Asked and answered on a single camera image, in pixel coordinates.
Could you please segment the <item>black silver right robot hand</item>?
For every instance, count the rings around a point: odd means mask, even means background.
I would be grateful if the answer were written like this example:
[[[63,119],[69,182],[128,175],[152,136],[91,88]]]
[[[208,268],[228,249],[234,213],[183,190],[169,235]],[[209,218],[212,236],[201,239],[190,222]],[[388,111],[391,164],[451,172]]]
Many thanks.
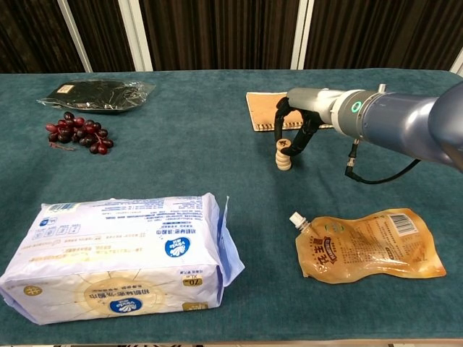
[[[277,151],[286,157],[299,155],[307,146],[319,127],[332,125],[331,110],[335,102],[345,94],[344,90],[292,88],[276,105],[274,138]],[[284,140],[284,119],[293,111],[299,111],[302,125],[292,142]]]

